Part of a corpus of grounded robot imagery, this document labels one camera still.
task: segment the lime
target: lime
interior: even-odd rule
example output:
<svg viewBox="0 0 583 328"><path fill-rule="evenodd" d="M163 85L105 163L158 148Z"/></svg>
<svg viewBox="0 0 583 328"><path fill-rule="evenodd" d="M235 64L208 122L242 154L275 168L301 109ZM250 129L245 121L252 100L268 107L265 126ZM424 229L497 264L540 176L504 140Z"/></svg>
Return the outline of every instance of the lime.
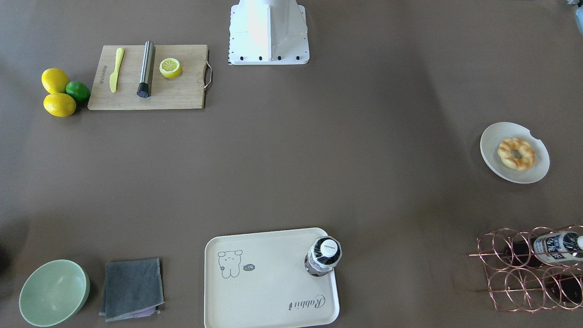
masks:
<svg viewBox="0 0 583 328"><path fill-rule="evenodd" d="M51 93L44 98L43 105L47 112L58 117L70 116L77 108L75 100L66 93Z"/></svg>
<svg viewBox="0 0 583 328"><path fill-rule="evenodd" d="M67 92L67 95L70 95L80 103L87 101L89 96L91 96L89 88L79 81L71 81L67 83L65 91Z"/></svg>
<svg viewBox="0 0 583 328"><path fill-rule="evenodd" d="M43 87L49 93L64 93L69 77L63 70L58 68L49 68L41 76Z"/></svg>
<svg viewBox="0 0 583 328"><path fill-rule="evenodd" d="M160 63L160 73L165 78L175 78L180 75L180 72L182 72L180 62L174 58L166 58Z"/></svg>

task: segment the yellow lemon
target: yellow lemon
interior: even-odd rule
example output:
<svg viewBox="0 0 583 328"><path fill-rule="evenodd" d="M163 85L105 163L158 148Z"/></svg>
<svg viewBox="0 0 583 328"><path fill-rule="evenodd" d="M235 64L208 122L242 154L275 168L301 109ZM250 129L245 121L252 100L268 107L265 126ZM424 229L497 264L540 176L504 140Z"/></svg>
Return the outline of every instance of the yellow lemon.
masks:
<svg viewBox="0 0 583 328"><path fill-rule="evenodd" d="M73 97L66 93L51 93L44 98L43 105L47 112L58 117L70 116L77 108Z"/></svg>
<svg viewBox="0 0 583 328"><path fill-rule="evenodd" d="M58 68L49 68L41 76L43 87L49 93L64 93L69 77Z"/></svg>
<svg viewBox="0 0 583 328"><path fill-rule="evenodd" d="M182 72L180 62L174 58L166 58L160 63L160 73L165 78L175 78L180 75L180 72Z"/></svg>

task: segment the white plate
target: white plate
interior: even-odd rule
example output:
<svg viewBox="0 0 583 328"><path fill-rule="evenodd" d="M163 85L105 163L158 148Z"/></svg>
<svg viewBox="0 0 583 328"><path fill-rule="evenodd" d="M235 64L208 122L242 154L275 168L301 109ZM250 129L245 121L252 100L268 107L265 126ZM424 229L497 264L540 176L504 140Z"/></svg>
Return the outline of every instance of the white plate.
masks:
<svg viewBox="0 0 583 328"><path fill-rule="evenodd" d="M498 156L498 147L506 138L518 137L528 142L535 151L536 162L526 171L512 170L502 163ZM499 122L490 125L480 139L480 151L488 167L500 177L514 183L533 183L544 178L549 171L549 153L539 139L531 135L527 128L510 122Z"/></svg>
<svg viewBox="0 0 583 328"><path fill-rule="evenodd" d="M296 328L336 320L334 270L313 277L304 267L312 243L326 235L307 228L211 239L205 248L205 327Z"/></svg>

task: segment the copper wire rack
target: copper wire rack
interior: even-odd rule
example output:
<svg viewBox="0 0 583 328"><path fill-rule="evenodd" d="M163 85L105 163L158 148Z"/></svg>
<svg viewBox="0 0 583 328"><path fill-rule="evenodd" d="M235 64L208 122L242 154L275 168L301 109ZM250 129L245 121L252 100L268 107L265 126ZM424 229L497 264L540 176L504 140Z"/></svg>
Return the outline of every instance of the copper wire rack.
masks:
<svg viewBox="0 0 583 328"><path fill-rule="evenodd" d="M536 312L583 308L583 263L570 266L540 261L532 250L538 236L558 231L583 235L583 226L560 229L538 226L528 231L502 228L477 239L488 283L498 311Z"/></svg>

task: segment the mint green bowl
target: mint green bowl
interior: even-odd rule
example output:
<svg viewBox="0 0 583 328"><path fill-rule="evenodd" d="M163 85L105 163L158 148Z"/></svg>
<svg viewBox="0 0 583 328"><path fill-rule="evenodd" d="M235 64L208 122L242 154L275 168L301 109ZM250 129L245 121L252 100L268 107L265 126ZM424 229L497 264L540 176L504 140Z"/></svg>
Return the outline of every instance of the mint green bowl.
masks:
<svg viewBox="0 0 583 328"><path fill-rule="evenodd" d="M73 261L54 260L36 269L22 286L20 314L34 326L53 326L77 313L88 295L85 270Z"/></svg>

